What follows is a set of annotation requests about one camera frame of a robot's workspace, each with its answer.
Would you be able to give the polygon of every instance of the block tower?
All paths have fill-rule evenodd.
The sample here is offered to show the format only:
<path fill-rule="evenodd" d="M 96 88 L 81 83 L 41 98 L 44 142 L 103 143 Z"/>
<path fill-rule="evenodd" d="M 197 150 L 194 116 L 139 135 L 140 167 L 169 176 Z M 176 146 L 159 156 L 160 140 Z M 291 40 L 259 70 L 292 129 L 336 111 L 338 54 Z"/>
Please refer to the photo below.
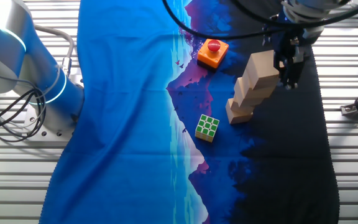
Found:
<path fill-rule="evenodd" d="M 255 106 L 273 93 L 279 71 L 273 66 L 274 51 L 254 53 L 250 56 L 246 70 L 234 86 L 234 98 L 226 103 L 230 124 L 248 122 Z"/>

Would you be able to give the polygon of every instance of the red button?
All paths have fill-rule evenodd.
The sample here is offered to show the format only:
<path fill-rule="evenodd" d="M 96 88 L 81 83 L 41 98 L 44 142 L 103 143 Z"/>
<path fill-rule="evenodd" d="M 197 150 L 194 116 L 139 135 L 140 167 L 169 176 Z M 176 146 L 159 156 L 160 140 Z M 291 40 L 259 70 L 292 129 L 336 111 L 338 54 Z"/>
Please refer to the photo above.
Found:
<path fill-rule="evenodd" d="M 221 43 L 217 40 L 210 40 L 208 42 L 208 49 L 212 52 L 217 52 L 221 48 Z"/>

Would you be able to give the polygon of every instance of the table surface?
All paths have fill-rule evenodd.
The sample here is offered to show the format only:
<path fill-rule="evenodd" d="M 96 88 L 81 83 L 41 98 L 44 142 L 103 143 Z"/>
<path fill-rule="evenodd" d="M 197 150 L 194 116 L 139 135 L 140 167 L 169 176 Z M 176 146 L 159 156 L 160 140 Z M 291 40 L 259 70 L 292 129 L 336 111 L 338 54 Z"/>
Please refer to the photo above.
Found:
<path fill-rule="evenodd" d="M 76 41 L 79 0 L 27 0 L 25 3 L 32 11 L 36 24 L 62 30 Z M 39 32 L 39 36 L 61 63 L 68 44 L 53 35 Z M 314 44 L 313 51 L 341 198 L 340 224 L 356 224 L 358 122 L 342 117 L 339 107 L 352 103 L 358 97 L 357 17 L 327 26 Z M 81 85 L 76 53 L 73 54 L 71 74 L 70 78 Z M 16 97 L 14 93 L 0 95 L 0 107 L 6 108 Z M 23 123 L 26 113 L 30 111 L 29 108 L 23 112 L 16 122 Z M 66 143 L 67 139 L 58 138 L 53 133 L 41 141 L 16 144 L 0 141 L 0 224 L 38 223 L 50 176 Z"/>

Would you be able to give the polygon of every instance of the rubik's cube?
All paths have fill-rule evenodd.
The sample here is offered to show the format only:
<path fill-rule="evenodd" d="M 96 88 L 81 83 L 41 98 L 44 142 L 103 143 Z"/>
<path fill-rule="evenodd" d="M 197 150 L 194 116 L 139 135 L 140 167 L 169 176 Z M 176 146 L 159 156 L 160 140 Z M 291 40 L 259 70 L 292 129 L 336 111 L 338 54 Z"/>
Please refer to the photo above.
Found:
<path fill-rule="evenodd" d="M 196 137 L 205 141 L 212 142 L 216 130 L 218 129 L 219 120 L 206 115 L 201 115 L 196 128 Z"/>

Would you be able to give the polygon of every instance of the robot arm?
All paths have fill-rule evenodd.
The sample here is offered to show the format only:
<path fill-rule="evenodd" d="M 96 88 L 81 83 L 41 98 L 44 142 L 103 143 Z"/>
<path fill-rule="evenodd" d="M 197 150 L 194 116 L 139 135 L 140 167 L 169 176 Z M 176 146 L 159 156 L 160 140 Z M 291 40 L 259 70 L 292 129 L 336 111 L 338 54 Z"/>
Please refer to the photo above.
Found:
<path fill-rule="evenodd" d="M 310 23 L 319 22 L 329 17 L 332 9 L 347 4 L 350 0 L 285 0 L 279 14 L 270 20 L 281 23 Z M 265 25 L 264 31 L 278 29 Z M 271 43 L 275 51 L 274 66 L 280 71 L 279 86 L 287 89 L 296 88 L 304 66 L 305 47 L 316 42 L 324 30 L 324 26 L 306 29 L 288 29 L 264 37 L 263 44 Z"/>
<path fill-rule="evenodd" d="M 70 60 L 65 59 L 68 73 Z M 27 80 L 45 92 L 44 125 L 52 131 L 75 127 L 82 109 L 82 87 L 72 83 L 39 39 L 32 16 L 22 0 L 0 0 L 0 93 L 29 89 L 15 80 Z"/>

